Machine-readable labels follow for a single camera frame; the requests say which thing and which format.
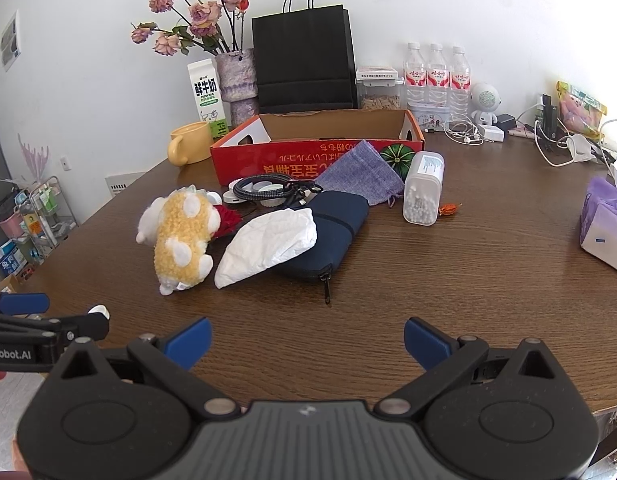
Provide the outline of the red fabric rose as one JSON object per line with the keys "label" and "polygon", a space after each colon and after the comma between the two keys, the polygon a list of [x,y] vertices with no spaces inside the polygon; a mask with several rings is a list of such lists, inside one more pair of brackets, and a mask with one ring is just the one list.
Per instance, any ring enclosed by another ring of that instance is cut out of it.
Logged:
{"label": "red fabric rose", "polygon": [[215,209],[220,214],[220,227],[213,235],[214,240],[234,235],[242,223],[241,214],[225,205],[217,205]]}

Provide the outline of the white charger adapter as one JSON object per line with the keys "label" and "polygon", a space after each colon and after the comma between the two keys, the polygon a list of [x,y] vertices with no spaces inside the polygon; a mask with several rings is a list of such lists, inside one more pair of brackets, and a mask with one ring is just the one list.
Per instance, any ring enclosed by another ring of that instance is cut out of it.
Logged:
{"label": "white charger adapter", "polygon": [[477,128],[485,141],[501,143],[506,139],[506,132],[495,125],[478,125]]}

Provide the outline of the yellow snack bag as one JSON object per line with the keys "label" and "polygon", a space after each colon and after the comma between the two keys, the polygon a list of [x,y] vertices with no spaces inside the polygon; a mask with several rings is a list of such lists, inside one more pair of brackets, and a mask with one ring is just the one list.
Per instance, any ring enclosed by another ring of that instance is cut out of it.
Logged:
{"label": "yellow snack bag", "polygon": [[565,81],[558,80],[555,88],[563,126],[571,133],[579,133],[599,141],[601,119],[608,114],[607,107],[585,91]]}

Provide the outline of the small orange tassel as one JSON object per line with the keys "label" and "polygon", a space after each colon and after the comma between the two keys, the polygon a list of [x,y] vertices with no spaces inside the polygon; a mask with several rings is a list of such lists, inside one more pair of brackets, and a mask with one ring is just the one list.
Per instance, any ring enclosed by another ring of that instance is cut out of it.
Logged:
{"label": "small orange tassel", "polygon": [[460,204],[444,204],[438,208],[438,215],[440,217],[448,217],[457,214]]}

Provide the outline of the white box on container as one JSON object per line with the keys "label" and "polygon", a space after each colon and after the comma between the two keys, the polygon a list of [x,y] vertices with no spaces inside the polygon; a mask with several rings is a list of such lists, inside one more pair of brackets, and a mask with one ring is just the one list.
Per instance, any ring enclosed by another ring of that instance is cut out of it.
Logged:
{"label": "white box on container", "polygon": [[363,80],[396,80],[399,78],[397,70],[391,66],[367,66],[356,70],[356,79]]}

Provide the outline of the red orange cardboard box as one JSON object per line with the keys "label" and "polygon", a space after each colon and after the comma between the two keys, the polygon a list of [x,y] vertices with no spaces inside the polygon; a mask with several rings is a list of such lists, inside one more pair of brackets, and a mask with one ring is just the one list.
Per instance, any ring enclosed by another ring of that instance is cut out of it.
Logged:
{"label": "red orange cardboard box", "polygon": [[222,185],[255,174],[314,179],[363,140],[380,153],[400,148],[399,170],[425,145],[409,110],[319,110],[255,116],[215,142],[211,157]]}

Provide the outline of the black power adapter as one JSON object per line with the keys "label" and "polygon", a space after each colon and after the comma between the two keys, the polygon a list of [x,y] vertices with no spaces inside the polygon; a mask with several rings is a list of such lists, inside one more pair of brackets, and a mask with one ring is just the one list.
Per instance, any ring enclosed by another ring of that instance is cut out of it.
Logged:
{"label": "black power adapter", "polygon": [[497,116],[496,127],[502,131],[508,132],[517,127],[517,119],[510,114],[500,114]]}

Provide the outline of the white green milk carton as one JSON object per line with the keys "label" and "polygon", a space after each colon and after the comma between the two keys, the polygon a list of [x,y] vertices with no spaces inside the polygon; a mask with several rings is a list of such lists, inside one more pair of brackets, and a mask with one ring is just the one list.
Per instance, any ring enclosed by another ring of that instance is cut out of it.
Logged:
{"label": "white green milk carton", "polygon": [[209,125],[212,137],[219,139],[228,132],[228,122],[215,63],[210,58],[191,63],[188,73],[199,119]]}

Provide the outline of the white tissue pack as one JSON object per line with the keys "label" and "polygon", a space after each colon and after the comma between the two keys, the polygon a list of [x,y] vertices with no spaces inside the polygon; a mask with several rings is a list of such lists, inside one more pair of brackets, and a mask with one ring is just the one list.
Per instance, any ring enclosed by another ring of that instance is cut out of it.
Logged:
{"label": "white tissue pack", "polygon": [[289,261],[313,248],[317,226],[308,208],[263,214],[243,226],[227,245],[214,284],[222,289]]}

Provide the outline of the clear snack storage container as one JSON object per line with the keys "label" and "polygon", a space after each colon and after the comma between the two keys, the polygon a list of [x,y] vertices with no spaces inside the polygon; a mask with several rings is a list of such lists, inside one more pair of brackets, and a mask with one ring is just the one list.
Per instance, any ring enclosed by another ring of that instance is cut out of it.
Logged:
{"label": "clear snack storage container", "polygon": [[355,80],[361,110],[401,110],[405,106],[404,79]]}

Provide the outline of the yellow ceramic mug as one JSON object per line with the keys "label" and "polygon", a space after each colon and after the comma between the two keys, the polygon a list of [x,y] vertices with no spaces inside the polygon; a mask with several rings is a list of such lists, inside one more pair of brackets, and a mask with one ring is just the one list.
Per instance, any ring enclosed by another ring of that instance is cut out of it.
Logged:
{"label": "yellow ceramic mug", "polygon": [[167,158],[177,167],[203,162],[211,157],[211,145],[214,143],[211,126],[208,122],[177,128],[171,133],[168,143]]}

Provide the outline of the purple fabric drawstring pouch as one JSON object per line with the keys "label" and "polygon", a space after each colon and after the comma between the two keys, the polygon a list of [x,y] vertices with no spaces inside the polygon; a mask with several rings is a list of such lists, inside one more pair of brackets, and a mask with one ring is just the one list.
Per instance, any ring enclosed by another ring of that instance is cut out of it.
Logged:
{"label": "purple fabric drawstring pouch", "polygon": [[369,206],[393,203],[404,193],[404,182],[366,140],[344,153],[317,179],[324,191],[363,196]]}

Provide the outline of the black paper shopping bag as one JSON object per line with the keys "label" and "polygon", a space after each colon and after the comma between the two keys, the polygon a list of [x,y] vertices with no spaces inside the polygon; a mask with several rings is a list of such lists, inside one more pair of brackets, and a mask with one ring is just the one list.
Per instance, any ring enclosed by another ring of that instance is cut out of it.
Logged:
{"label": "black paper shopping bag", "polygon": [[280,13],[253,18],[252,34],[262,114],[358,106],[351,23],[344,6],[284,0]]}

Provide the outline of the navy blue zip pouch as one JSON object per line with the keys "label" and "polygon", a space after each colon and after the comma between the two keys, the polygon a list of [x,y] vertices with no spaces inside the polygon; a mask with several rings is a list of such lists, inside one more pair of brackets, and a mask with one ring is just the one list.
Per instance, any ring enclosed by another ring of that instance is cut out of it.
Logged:
{"label": "navy blue zip pouch", "polygon": [[275,270],[290,278],[319,281],[323,285],[325,303],[331,302],[332,275],[341,265],[351,243],[369,214],[365,197],[340,191],[323,191],[306,206],[316,224],[315,245]]}

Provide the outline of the water bottle right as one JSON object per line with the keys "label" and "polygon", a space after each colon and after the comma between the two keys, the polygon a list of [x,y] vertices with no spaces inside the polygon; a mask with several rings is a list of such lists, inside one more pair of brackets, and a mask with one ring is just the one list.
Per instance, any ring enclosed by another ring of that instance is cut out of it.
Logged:
{"label": "water bottle right", "polygon": [[453,47],[450,63],[449,112],[451,120],[466,118],[469,111],[471,67],[463,47]]}

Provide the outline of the yellow white plush toy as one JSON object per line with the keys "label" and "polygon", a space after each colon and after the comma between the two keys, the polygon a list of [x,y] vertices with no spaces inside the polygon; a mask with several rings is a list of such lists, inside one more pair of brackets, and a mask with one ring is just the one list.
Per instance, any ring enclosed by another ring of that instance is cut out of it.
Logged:
{"label": "yellow white plush toy", "polygon": [[170,296],[202,283],[213,269],[206,252],[220,229],[222,199],[194,185],[158,197],[141,214],[136,242],[154,249],[160,294]]}

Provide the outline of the water bottle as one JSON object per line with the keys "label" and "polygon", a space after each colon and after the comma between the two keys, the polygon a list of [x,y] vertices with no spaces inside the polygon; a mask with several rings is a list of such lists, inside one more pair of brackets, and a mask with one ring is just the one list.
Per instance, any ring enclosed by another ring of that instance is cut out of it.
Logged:
{"label": "water bottle", "polygon": [[419,42],[409,42],[404,64],[406,100],[410,108],[425,102],[427,96],[427,64],[421,54]]}
{"label": "water bottle", "polygon": [[450,63],[449,112],[451,120],[466,118],[469,111],[471,67],[463,47],[453,47]]}
{"label": "water bottle", "polygon": [[427,61],[427,100],[434,105],[448,105],[450,70],[443,54],[443,47],[432,42]]}

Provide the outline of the water bottle left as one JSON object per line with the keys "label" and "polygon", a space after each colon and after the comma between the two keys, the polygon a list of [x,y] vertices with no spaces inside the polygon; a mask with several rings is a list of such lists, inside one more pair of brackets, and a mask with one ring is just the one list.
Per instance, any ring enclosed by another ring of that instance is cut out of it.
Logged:
{"label": "water bottle left", "polygon": [[427,96],[427,64],[421,54],[419,42],[409,42],[404,64],[406,100],[410,108],[425,102]]}

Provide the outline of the water bottle middle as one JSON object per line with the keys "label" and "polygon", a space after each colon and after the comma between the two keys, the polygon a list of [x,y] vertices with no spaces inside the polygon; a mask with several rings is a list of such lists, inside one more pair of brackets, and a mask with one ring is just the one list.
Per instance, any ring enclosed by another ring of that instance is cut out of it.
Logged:
{"label": "water bottle middle", "polygon": [[443,47],[432,42],[427,61],[427,100],[434,105],[448,105],[450,70],[443,54]]}

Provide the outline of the dried pink roses bouquet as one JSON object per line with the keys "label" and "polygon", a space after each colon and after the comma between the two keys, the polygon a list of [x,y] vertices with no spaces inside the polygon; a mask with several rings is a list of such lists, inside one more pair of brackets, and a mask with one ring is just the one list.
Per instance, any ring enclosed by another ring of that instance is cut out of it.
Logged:
{"label": "dried pink roses bouquet", "polygon": [[153,52],[162,56],[187,55],[193,48],[213,56],[243,50],[250,0],[149,0],[148,7],[154,14],[176,15],[177,22],[172,27],[133,24],[133,44],[152,41]]}

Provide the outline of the decorated metal tin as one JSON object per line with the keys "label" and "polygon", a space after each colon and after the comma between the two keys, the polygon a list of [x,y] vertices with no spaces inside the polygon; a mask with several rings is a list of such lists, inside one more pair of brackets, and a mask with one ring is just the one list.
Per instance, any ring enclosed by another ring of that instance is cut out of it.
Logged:
{"label": "decorated metal tin", "polygon": [[432,103],[417,103],[410,107],[422,131],[443,132],[450,120],[449,107]]}

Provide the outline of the purple tissue packet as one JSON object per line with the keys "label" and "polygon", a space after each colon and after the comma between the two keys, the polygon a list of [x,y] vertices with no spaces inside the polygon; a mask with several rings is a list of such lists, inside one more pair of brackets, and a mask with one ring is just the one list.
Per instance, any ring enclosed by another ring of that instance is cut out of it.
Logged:
{"label": "purple tissue packet", "polygon": [[617,189],[601,177],[588,183],[579,244],[617,271]]}

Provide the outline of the white earphones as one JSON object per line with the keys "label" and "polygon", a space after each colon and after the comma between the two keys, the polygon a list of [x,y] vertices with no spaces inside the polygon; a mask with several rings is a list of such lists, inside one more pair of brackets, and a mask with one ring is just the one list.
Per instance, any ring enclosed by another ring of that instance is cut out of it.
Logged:
{"label": "white earphones", "polygon": [[474,125],[470,119],[445,122],[444,133],[450,141],[463,146],[480,146],[485,142],[483,134],[479,132],[479,127]]}

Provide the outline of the white robot speaker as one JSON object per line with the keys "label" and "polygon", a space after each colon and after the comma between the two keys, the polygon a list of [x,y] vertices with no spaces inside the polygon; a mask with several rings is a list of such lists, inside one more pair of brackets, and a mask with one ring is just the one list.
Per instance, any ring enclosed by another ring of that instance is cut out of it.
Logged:
{"label": "white robot speaker", "polygon": [[471,88],[470,100],[473,106],[471,119],[476,125],[494,126],[498,119],[495,114],[501,104],[497,89],[491,84],[478,82]]}

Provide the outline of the purple textured vase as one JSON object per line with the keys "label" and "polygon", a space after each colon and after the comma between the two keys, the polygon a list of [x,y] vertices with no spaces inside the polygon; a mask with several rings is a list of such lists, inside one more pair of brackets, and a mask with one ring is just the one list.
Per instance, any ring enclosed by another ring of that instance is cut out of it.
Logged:
{"label": "purple textured vase", "polygon": [[231,126],[236,128],[258,114],[254,49],[219,54],[215,61],[220,94],[229,105]]}

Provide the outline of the cotton swab plastic box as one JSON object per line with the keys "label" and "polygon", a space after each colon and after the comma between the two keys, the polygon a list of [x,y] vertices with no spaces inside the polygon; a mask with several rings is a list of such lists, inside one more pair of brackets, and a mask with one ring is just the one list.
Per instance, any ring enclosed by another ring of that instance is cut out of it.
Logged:
{"label": "cotton swab plastic box", "polygon": [[413,156],[404,184],[403,217],[417,226],[433,226],[442,196],[445,159],[435,152]]}

